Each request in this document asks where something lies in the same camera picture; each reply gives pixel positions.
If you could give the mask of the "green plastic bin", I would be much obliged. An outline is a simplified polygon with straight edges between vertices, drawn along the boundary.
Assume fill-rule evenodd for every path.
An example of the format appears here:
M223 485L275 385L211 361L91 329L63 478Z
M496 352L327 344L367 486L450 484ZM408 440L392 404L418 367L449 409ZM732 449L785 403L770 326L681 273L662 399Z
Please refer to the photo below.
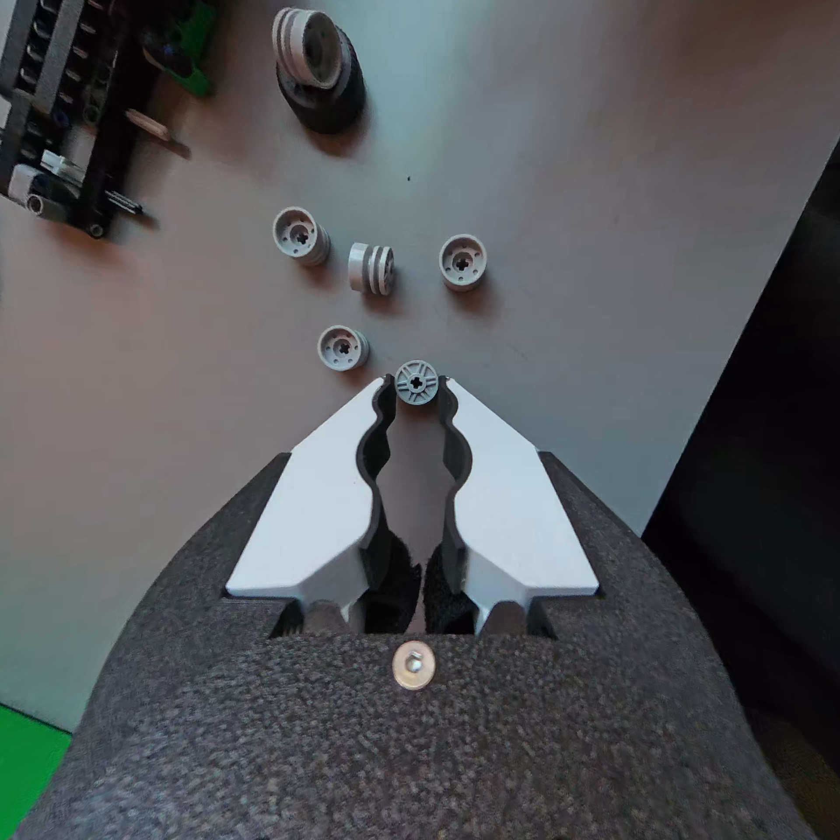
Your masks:
M46 789L71 733L1 706L1 838L18 825Z

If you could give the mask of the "dark grey spoked lego pulley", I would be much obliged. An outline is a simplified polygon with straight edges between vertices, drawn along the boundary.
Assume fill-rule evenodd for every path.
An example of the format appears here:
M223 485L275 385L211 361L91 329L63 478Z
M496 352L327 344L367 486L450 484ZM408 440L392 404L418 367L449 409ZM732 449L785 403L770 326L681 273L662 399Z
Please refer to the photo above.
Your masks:
M438 393L438 374L425 360L403 363L395 373L397 396L409 406L431 403Z

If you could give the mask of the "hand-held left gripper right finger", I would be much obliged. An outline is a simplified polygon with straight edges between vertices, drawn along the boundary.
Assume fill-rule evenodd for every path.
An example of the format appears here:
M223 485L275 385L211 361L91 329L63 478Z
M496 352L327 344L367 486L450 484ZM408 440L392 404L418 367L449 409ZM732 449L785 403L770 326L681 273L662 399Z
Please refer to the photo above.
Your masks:
M599 588L535 444L452 377L440 376L444 465L455 484L444 512L441 562L464 595L475 631L510 602L594 596Z

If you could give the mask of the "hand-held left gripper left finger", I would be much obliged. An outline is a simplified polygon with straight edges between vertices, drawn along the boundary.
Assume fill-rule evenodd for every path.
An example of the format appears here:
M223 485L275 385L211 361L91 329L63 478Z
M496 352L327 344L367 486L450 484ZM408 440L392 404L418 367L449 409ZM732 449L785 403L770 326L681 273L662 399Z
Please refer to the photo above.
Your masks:
M373 380L291 452L225 590L241 599L335 604L363 624L361 598L389 569L392 534L376 479L391 456L394 377Z

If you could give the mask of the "grey lego wheel with tire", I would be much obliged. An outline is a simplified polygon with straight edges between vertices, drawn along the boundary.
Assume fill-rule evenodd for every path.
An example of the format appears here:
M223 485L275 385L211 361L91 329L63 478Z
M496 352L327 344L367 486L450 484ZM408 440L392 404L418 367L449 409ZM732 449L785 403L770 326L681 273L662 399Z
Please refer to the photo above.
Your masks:
M304 128L336 135L352 127L365 104L364 77L352 43L318 10L283 7L271 44L278 87Z

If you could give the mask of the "light grey lego wheel hub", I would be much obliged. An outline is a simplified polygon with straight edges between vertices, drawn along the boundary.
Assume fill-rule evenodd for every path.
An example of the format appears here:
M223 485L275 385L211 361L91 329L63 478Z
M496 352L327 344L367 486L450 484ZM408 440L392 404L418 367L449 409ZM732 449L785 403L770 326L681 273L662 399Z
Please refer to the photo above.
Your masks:
M327 230L300 206L288 206L279 211L271 233L281 254L300 266L319 266L329 257L331 239Z
M447 239L438 255L438 266L448 289L466 292L476 289L487 269L487 251L471 234Z
M321 333L317 349L325 366L333 371L349 372L366 364L371 346L362 331L336 324Z
M353 243L348 259L350 288L364 295L389 297L394 287L394 264L390 246Z

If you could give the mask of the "black lego truck chassis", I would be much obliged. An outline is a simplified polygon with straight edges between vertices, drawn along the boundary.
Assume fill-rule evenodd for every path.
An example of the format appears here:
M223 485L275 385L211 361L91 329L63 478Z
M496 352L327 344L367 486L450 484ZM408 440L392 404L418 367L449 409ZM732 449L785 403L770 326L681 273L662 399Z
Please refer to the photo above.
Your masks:
M218 2L20 1L2 54L1 192L36 217L106 237L160 75L205 97Z

